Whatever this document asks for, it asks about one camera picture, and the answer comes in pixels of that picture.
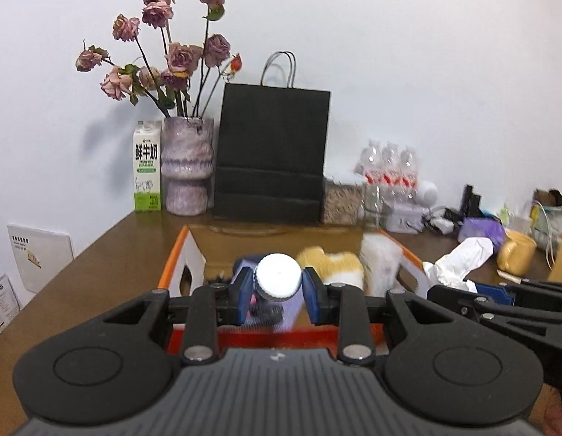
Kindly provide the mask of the white capped small bottle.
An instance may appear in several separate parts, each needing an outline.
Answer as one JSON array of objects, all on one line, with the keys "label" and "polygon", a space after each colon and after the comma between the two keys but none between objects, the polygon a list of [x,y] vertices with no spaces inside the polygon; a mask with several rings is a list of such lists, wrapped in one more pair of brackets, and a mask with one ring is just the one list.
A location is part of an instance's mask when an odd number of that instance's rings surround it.
[{"label": "white capped small bottle", "polygon": [[264,256],[253,270],[256,292],[270,301],[286,301],[300,289],[302,268],[294,258],[283,253]]}]

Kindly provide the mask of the orange white cardboard box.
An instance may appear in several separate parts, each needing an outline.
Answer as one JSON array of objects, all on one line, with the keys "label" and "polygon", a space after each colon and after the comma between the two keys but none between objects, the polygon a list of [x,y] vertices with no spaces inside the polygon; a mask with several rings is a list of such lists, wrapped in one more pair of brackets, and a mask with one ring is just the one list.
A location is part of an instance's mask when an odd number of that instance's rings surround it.
[{"label": "orange white cardboard box", "polygon": [[[206,279],[231,276],[236,259],[251,254],[283,252],[295,256],[304,248],[357,253],[361,229],[356,227],[307,227],[278,225],[185,225],[177,235],[159,279],[159,288],[174,296],[187,296]],[[286,331],[263,328],[219,329],[219,350],[227,347],[327,347],[337,350],[337,329],[316,327],[307,311],[299,310]]]}]

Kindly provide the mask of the yellow white plush toy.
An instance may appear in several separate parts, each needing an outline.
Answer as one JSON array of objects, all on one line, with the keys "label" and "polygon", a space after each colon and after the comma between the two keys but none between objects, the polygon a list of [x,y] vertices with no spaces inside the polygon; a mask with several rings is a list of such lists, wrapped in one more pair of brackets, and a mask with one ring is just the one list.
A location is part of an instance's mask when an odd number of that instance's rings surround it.
[{"label": "yellow white plush toy", "polygon": [[313,268],[324,284],[340,282],[364,289],[364,267],[351,252],[326,253],[319,246],[307,247],[296,255],[302,269]]}]

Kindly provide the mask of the yellow mug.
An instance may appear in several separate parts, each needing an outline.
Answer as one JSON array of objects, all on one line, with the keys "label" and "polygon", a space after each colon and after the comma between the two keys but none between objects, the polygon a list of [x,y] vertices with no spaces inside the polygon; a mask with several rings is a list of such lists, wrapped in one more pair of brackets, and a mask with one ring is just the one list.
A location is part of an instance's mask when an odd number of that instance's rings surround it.
[{"label": "yellow mug", "polygon": [[536,241],[527,234],[507,229],[505,241],[498,250],[498,269],[513,276],[525,276],[537,249]]}]

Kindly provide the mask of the purple tissue pack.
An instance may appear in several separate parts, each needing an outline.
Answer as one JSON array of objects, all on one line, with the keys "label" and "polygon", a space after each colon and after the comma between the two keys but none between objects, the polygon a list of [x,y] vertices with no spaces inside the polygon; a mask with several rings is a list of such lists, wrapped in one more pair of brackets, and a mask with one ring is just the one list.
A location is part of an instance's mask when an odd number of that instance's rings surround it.
[{"label": "purple tissue pack", "polygon": [[458,241],[467,238],[488,238],[498,251],[505,242],[505,229],[500,222],[492,218],[465,218],[458,232]]}]

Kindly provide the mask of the white cotton swab box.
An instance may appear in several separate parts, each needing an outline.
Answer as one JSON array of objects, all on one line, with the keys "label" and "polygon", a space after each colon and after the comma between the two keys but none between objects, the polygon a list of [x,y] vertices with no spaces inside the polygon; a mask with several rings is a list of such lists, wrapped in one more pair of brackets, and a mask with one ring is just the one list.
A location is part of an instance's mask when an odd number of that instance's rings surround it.
[{"label": "white cotton swab box", "polygon": [[403,249],[384,234],[365,233],[359,258],[365,271],[365,291],[369,296],[384,297],[397,283]]}]

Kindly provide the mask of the white power adapter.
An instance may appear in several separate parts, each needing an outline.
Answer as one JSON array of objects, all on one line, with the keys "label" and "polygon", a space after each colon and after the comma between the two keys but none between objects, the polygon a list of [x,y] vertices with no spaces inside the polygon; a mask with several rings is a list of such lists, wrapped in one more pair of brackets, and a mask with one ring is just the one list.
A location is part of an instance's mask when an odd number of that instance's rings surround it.
[{"label": "white power adapter", "polygon": [[430,220],[430,224],[442,235],[449,235],[454,232],[455,224],[447,218],[436,217]]}]

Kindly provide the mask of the clear container of seeds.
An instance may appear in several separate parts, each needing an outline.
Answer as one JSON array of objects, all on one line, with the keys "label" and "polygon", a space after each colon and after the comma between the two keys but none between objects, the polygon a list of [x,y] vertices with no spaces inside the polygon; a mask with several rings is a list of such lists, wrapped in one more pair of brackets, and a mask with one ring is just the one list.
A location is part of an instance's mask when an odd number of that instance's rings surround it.
[{"label": "clear container of seeds", "polygon": [[356,225],[364,186],[365,180],[358,174],[325,175],[321,222],[324,225]]}]

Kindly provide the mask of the empty glass jar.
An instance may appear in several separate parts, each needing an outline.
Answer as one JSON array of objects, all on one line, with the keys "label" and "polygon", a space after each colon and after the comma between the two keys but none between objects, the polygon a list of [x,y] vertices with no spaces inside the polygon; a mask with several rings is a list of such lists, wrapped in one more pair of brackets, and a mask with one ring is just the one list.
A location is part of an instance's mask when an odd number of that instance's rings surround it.
[{"label": "empty glass jar", "polygon": [[363,198],[364,225],[366,229],[378,229],[382,213],[380,188],[375,183],[367,183]]}]

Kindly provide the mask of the white tin box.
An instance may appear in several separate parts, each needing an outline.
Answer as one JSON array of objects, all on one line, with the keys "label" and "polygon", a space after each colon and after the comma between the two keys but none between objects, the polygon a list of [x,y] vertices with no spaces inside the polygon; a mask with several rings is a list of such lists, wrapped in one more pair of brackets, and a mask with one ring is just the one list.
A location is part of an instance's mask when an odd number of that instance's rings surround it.
[{"label": "white tin box", "polygon": [[384,203],[381,227],[393,233],[420,233],[424,229],[426,209],[410,203]]}]

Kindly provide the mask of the white round speaker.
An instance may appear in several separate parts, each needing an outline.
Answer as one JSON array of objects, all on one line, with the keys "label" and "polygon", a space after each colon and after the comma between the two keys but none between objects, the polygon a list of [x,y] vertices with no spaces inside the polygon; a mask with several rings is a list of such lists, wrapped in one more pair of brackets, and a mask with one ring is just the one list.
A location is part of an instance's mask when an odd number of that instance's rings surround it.
[{"label": "white round speaker", "polygon": [[417,184],[416,203],[424,208],[431,208],[436,205],[438,190],[436,185],[427,180],[421,180]]}]

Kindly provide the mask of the water bottle left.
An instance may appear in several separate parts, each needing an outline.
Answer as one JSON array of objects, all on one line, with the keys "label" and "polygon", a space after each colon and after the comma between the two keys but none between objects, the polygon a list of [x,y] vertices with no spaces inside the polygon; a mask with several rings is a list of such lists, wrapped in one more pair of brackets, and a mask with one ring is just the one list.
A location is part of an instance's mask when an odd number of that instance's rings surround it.
[{"label": "water bottle left", "polygon": [[368,145],[361,151],[355,166],[355,172],[362,175],[368,184],[378,186],[381,182],[382,160],[380,144],[376,140],[369,140]]}]

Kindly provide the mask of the water bottle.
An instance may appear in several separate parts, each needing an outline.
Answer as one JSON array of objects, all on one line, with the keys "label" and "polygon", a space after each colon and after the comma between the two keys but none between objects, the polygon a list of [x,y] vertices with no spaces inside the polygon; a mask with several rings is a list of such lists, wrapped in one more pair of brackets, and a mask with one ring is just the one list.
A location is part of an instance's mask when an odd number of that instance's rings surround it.
[{"label": "water bottle", "polygon": [[382,160],[380,144],[376,140],[369,140],[368,145],[361,151],[355,166],[355,172],[362,175],[368,184],[378,186],[381,182]]},{"label": "water bottle", "polygon": [[398,145],[387,142],[381,151],[382,174],[381,187],[382,193],[387,201],[393,201],[400,187],[401,166]]},{"label": "water bottle", "polygon": [[418,184],[418,158],[416,150],[405,147],[400,154],[400,187],[403,199],[412,202],[415,199]]}]

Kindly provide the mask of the purple marbled ceramic vase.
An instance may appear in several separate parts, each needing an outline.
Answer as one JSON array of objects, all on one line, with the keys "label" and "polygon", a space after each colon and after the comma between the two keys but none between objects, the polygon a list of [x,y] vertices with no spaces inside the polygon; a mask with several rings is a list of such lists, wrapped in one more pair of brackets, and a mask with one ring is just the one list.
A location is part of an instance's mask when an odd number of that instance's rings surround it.
[{"label": "purple marbled ceramic vase", "polygon": [[163,202],[173,215],[203,214],[214,172],[214,121],[169,117],[163,121],[161,176]]}]

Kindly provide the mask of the water bottle middle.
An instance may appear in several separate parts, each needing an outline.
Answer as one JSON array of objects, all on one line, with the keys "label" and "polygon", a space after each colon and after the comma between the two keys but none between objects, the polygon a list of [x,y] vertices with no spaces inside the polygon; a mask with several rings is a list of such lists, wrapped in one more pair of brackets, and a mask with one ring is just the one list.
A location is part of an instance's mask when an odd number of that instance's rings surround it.
[{"label": "water bottle middle", "polygon": [[400,187],[401,166],[398,145],[387,142],[381,151],[382,174],[381,187],[382,193],[387,201],[393,201]]}]

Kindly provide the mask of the black paper shopping bag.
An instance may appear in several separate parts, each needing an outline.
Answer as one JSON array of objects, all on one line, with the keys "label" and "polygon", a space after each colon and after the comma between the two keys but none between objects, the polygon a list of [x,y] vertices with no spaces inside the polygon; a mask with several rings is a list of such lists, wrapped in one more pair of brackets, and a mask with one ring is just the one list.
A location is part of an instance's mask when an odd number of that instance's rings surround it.
[{"label": "black paper shopping bag", "polygon": [[214,217],[311,225],[320,221],[330,93],[294,86],[228,84],[224,89],[214,184]]}]

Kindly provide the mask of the water bottle right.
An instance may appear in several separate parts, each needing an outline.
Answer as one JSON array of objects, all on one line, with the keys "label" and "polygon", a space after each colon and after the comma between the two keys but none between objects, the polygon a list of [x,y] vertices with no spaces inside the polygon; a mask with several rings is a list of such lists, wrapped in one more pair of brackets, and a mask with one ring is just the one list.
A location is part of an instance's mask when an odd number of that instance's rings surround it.
[{"label": "water bottle right", "polygon": [[400,187],[403,199],[412,202],[415,199],[418,184],[418,158],[416,150],[405,147],[400,154]]}]

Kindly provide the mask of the white green milk carton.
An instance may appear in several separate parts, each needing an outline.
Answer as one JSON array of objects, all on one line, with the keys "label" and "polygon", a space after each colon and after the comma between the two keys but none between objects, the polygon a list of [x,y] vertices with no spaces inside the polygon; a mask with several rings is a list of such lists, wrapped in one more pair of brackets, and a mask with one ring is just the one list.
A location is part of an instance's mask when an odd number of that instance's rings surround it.
[{"label": "white green milk carton", "polygon": [[161,151],[162,121],[140,121],[132,141],[135,211],[162,209]]}]

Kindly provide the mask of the dried pink rose bouquet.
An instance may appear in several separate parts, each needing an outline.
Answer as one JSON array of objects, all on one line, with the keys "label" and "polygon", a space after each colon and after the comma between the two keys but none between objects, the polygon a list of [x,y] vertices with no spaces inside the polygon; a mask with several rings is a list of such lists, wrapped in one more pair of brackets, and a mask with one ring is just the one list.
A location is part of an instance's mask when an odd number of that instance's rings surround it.
[{"label": "dried pink rose bouquet", "polygon": [[[100,90],[112,100],[129,100],[137,105],[146,97],[164,117],[203,117],[218,84],[232,80],[242,69],[242,57],[233,53],[231,43],[221,33],[210,32],[210,26],[225,16],[226,0],[198,2],[204,8],[201,43],[181,43],[173,37],[171,22],[177,0],[142,0],[139,17],[119,14],[112,24],[112,38],[135,44],[139,56],[131,63],[120,65],[106,49],[85,43],[75,60],[75,69],[89,73],[108,65]],[[142,26],[159,33],[162,67],[150,62],[142,46]]]}]

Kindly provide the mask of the blue white leaflets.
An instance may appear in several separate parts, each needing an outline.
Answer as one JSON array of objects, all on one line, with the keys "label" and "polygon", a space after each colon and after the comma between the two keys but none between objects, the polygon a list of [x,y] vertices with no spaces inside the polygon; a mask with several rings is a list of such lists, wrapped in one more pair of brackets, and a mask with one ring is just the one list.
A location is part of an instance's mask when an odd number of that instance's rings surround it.
[{"label": "blue white leaflets", "polygon": [[20,313],[21,308],[7,275],[0,276],[0,333]]}]

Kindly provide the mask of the white booklet on wall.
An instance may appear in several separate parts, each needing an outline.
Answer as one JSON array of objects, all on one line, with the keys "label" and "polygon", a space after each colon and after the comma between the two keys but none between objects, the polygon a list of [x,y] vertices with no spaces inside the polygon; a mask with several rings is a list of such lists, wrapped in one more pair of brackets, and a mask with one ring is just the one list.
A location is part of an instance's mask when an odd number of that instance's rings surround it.
[{"label": "white booklet on wall", "polygon": [[73,260],[68,234],[7,225],[9,239],[24,288],[39,293]]}]

